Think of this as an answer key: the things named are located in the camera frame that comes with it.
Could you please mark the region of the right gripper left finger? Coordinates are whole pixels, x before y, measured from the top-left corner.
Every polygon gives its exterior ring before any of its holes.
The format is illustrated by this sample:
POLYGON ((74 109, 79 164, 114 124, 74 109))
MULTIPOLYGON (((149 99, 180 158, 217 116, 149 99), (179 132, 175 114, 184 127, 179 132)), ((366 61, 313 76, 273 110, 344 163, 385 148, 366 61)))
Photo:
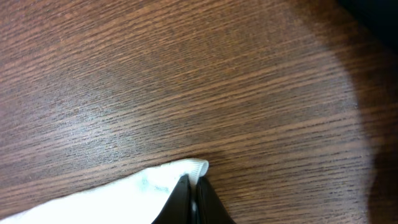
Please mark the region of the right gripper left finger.
POLYGON ((152 224, 188 224, 191 216, 190 204, 190 181, 188 175, 183 175, 152 224))

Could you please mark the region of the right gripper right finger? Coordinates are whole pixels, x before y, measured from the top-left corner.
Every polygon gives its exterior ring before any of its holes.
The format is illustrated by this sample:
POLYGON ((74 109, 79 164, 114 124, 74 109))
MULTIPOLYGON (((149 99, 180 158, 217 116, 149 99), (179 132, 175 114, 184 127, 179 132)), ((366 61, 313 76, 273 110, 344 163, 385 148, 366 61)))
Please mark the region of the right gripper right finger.
POLYGON ((201 224, 236 224, 206 177, 197 183, 197 207, 201 224))

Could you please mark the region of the white t-shirt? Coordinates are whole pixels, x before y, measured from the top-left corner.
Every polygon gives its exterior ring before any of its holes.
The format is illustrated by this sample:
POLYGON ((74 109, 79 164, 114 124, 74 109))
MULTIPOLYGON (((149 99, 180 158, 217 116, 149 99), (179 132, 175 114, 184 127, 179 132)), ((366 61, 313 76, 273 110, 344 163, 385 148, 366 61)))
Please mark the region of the white t-shirt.
POLYGON ((51 200, 1 220, 1 223, 152 223, 178 180, 187 175, 191 187, 209 163, 182 159, 146 168, 123 179, 51 200))

